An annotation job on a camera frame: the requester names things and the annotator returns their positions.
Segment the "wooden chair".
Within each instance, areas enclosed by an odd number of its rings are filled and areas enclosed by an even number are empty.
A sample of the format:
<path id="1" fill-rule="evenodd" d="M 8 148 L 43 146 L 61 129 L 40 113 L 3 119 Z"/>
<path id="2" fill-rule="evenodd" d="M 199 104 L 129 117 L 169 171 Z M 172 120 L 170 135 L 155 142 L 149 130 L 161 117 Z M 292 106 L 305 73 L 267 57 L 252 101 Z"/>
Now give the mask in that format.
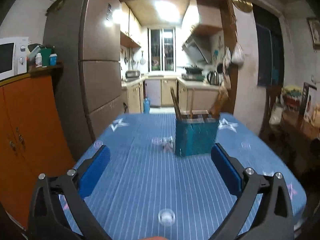
<path id="1" fill-rule="evenodd" d="M 277 99 L 280 99 L 281 93 L 282 93 L 282 87 L 279 85 L 277 86 L 272 85 L 266 88 L 264 116 L 263 116 L 261 129 L 259 132 L 260 138 L 265 137 L 268 131 L 270 130 L 270 118 L 271 118 L 272 110 Z"/>

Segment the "green box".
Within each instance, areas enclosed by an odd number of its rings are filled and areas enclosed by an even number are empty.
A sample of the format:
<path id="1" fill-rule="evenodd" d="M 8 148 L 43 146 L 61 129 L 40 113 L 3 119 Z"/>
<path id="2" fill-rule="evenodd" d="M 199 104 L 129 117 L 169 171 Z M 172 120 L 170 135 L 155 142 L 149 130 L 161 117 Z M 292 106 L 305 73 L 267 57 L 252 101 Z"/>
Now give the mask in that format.
<path id="1" fill-rule="evenodd" d="M 50 55 L 52 53 L 52 48 L 42 48 L 40 50 L 42 56 L 42 66 L 48 67 L 50 65 Z"/>

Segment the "brown wooden chopstick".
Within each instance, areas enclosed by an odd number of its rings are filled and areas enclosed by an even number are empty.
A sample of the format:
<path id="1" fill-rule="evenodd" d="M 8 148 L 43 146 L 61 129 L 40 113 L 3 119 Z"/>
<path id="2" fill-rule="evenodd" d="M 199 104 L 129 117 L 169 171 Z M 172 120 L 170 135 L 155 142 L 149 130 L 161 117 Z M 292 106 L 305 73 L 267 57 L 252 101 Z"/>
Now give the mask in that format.
<path id="1" fill-rule="evenodd" d="M 171 93 L 172 101 L 173 101 L 173 104 L 174 104 L 176 118 L 177 118 L 177 120 L 182 120 L 182 115 L 181 115 L 181 111 L 180 111 L 180 108 L 179 108 L 179 105 L 178 105 L 178 100 L 176 98 L 174 89 L 172 87 L 170 88 L 170 93 Z"/>
<path id="2" fill-rule="evenodd" d="M 193 119 L 194 89 L 191 90 L 190 119 Z"/>

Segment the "beige kitchen counter cabinets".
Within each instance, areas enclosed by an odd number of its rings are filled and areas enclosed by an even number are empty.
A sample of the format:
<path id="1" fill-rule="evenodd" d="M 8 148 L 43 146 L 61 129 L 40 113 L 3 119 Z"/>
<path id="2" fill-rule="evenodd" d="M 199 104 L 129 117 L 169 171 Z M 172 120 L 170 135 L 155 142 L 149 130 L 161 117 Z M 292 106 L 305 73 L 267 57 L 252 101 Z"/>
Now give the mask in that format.
<path id="1" fill-rule="evenodd" d="M 174 89 L 180 110 L 189 111 L 191 90 L 194 89 L 193 111 L 208 110 L 217 98 L 219 87 L 208 82 L 185 81 L 180 76 L 141 76 L 121 82 L 125 113 L 144 112 L 143 101 L 150 99 L 150 107 L 172 107 L 170 88 Z"/>

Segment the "white microwave oven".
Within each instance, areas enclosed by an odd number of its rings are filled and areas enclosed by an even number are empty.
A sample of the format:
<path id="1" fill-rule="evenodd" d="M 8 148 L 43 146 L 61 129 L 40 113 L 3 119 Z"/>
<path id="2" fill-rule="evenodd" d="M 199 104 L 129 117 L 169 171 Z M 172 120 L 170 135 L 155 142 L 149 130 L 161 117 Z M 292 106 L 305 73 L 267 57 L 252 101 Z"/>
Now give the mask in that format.
<path id="1" fill-rule="evenodd" d="M 29 37 L 0 39 L 0 80 L 27 72 L 27 48 Z"/>

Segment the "steel range hood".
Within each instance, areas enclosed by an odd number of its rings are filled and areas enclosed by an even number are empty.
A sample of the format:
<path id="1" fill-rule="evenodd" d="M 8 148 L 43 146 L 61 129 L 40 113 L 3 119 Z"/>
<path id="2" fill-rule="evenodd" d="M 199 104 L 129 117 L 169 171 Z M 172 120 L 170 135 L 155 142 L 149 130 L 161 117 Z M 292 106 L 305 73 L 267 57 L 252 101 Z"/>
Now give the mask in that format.
<path id="1" fill-rule="evenodd" d="M 182 45 L 183 51 L 196 64 L 211 64 L 212 55 L 208 36 L 190 35 Z"/>

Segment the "steel electric kettle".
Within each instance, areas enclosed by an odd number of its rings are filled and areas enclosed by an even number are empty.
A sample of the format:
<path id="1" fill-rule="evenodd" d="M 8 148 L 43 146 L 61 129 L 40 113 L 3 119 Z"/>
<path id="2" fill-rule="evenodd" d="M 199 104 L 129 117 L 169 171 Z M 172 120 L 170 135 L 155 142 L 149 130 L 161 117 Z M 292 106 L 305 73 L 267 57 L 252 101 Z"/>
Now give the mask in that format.
<path id="1" fill-rule="evenodd" d="M 207 73 L 207 82 L 210 85 L 219 86 L 220 85 L 220 79 L 219 79 L 218 72 L 217 71 L 209 71 Z"/>

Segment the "gas stove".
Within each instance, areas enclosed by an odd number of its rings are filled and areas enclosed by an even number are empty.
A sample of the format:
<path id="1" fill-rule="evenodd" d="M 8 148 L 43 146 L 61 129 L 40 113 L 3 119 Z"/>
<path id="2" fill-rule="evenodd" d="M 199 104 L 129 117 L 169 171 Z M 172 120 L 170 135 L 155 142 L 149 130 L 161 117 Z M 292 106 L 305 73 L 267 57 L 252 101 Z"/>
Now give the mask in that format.
<path id="1" fill-rule="evenodd" d="M 203 82 L 205 77 L 200 74 L 182 74 L 181 78 L 185 81 Z"/>

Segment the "blue white container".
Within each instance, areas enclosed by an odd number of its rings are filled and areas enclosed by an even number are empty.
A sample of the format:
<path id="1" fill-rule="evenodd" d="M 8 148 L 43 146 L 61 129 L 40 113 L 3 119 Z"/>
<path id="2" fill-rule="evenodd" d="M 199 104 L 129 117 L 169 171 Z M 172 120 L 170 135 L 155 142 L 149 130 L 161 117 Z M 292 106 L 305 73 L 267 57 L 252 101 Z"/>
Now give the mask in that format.
<path id="1" fill-rule="evenodd" d="M 49 65 L 50 66 L 55 66 L 57 63 L 57 54 L 54 53 L 54 54 L 50 54 L 49 56 Z"/>

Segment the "teal plastic utensil holder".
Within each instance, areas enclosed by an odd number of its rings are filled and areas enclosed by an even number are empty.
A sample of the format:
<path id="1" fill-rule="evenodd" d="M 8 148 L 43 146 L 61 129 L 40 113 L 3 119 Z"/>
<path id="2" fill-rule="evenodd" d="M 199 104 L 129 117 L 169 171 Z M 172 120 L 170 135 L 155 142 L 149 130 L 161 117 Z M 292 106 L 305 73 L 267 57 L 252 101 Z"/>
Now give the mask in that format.
<path id="1" fill-rule="evenodd" d="M 176 115 L 175 154 L 179 157 L 207 154 L 215 144 L 219 118 L 207 110 Z"/>

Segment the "black wok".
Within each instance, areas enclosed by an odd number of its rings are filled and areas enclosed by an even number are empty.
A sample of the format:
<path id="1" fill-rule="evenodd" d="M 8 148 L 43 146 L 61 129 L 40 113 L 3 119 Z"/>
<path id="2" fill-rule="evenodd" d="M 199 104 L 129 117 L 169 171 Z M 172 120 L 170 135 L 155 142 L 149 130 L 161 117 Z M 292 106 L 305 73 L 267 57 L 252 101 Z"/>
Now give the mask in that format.
<path id="1" fill-rule="evenodd" d="M 190 75 L 201 75 L 203 69 L 197 66 L 191 66 L 191 67 L 185 67 L 185 71 L 187 74 L 190 74 Z"/>

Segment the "flower pot arrangement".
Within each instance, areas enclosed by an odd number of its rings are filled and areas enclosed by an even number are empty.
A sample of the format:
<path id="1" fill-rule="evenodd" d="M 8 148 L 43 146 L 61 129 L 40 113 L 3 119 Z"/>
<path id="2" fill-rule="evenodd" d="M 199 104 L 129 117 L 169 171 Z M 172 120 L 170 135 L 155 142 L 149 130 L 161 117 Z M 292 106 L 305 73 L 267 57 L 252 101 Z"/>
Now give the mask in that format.
<path id="1" fill-rule="evenodd" d="M 284 105 L 289 111 L 299 111 L 302 98 L 302 88 L 296 85 L 287 85 L 282 88 Z"/>

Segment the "kitchen window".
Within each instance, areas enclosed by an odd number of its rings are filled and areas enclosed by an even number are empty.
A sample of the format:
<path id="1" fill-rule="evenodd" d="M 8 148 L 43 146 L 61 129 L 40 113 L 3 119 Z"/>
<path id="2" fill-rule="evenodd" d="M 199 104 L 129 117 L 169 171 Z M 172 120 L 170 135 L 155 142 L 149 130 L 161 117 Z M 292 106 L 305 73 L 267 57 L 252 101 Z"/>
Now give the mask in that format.
<path id="1" fill-rule="evenodd" d="M 175 28 L 148 29 L 150 72 L 176 71 Z"/>

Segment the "silver toaster oven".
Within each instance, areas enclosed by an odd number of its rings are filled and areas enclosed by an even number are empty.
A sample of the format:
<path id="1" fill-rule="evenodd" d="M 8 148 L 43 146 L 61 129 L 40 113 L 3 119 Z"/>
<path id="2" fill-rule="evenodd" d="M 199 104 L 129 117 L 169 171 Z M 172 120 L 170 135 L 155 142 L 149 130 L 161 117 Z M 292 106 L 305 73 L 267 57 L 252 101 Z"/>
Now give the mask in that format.
<path id="1" fill-rule="evenodd" d="M 127 70 L 125 73 L 126 79 L 133 79 L 133 78 L 139 78 L 139 77 L 140 77 L 139 70 Z"/>

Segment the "silver grey refrigerator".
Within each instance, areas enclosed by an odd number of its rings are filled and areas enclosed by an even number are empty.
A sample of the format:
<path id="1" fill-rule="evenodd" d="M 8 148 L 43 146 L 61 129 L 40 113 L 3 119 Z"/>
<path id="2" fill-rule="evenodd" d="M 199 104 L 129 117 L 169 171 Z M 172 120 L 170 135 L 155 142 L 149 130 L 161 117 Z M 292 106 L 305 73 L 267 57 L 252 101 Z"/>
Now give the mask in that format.
<path id="1" fill-rule="evenodd" d="M 63 62 L 55 102 L 79 159 L 122 111 L 118 0 L 64 0 L 48 12 L 43 42 Z"/>

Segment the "round brass wall clock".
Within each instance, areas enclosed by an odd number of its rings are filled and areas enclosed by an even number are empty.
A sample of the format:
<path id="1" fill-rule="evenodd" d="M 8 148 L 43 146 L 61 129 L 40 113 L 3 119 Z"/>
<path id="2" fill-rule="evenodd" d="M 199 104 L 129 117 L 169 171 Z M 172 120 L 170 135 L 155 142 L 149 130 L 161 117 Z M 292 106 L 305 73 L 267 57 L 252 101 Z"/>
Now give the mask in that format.
<path id="1" fill-rule="evenodd" d="M 240 11 L 249 13 L 253 9 L 253 4 L 251 0 L 232 0 L 233 5 Z"/>

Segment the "framed wall picture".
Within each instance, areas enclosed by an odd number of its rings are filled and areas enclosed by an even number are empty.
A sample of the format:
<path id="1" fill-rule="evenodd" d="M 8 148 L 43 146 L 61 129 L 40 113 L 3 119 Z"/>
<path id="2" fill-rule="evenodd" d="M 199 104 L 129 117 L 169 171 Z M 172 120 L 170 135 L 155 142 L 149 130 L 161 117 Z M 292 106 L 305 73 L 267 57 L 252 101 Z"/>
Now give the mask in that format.
<path id="1" fill-rule="evenodd" d="M 308 22 L 310 33 L 311 33 L 313 48 L 315 50 L 319 50 L 320 49 L 320 22 L 315 17 L 308 17 L 307 22 Z"/>

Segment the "black white box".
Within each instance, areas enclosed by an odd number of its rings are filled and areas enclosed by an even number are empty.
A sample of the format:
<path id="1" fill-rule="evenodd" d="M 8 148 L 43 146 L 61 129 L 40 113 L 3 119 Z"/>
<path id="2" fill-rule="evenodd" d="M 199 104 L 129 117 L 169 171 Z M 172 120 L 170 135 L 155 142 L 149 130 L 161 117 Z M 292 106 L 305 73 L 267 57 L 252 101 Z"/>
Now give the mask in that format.
<path id="1" fill-rule="evenodd" d="M 303 84 L 303 92 L 302 92 L 302 99 L 300 102 L 300 115 L 307 116 L 310 118 L 312 116 L 314 106 L 316 103 L 316 95 L 317 95 L 317 88 L 316 86 L 304 82 Z"/>

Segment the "orange wooden cabinet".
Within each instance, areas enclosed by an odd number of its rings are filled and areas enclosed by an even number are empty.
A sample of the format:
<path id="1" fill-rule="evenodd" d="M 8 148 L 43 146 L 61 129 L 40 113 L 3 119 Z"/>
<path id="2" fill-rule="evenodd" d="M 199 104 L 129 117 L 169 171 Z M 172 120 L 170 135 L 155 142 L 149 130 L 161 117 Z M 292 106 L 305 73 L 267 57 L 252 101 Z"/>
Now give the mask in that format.
<path id="1" fill-rule="evenodd" d="M 39 174 L 59 176 L 75 164 L 54 98 L 52 78 L 61 70 L 1 82 L 1 204 L 23 228 Z"/>

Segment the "white bottle red label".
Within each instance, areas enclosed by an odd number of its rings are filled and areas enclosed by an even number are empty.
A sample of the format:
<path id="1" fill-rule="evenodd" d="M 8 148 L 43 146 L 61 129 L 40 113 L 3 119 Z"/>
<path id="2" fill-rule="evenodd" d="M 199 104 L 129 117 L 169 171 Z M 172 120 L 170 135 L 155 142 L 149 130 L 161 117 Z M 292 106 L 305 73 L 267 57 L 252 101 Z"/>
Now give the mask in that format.
<path id="1" fill-rule="evenodd" d="M 42 55 L 41 53 L 37 53 L 35 57 L 35 67 L 42 67 Z"/>

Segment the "white hanging plastic bag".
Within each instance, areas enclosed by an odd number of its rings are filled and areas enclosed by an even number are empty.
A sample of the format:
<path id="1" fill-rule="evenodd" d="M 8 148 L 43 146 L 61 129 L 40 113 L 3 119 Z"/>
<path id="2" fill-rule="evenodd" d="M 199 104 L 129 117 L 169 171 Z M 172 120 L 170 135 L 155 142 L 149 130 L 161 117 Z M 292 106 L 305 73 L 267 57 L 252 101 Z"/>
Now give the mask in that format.
<path id="1" fill-rule="evenodd" d="M 245 54 L 239 42 L 237 42 L 234 47 L 231 62 L 232 64 L 236 64 L 239 67 L 242 67 L 245 62 Z"/>

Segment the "dark wooden sideboard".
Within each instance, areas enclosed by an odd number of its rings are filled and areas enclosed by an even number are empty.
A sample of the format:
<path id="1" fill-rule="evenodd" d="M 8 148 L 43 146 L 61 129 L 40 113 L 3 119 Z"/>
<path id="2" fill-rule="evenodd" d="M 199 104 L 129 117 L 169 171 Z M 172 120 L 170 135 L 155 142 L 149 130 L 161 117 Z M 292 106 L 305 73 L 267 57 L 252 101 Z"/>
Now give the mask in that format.
<path id="1" fill-rule="evenodd" d="M 289 164 L 303 176 L 319 168 L 319 128 L 305 121 L 298 112 L 283 111 L 280 123 L 270 126 L 274 136 L 291 151 Z"/>

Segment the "blue water bottle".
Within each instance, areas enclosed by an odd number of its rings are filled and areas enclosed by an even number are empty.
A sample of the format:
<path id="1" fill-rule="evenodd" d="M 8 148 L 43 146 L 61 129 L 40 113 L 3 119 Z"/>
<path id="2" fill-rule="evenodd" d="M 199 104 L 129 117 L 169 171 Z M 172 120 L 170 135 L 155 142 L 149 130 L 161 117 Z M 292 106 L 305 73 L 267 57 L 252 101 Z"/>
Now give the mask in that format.
<path id="1" fill-rule="evenodd" d="M 149 98 L 144 99 L 143 107 L 144 107 L 144 113 L 149 114 L 150 113 L 150 99 Z"/>

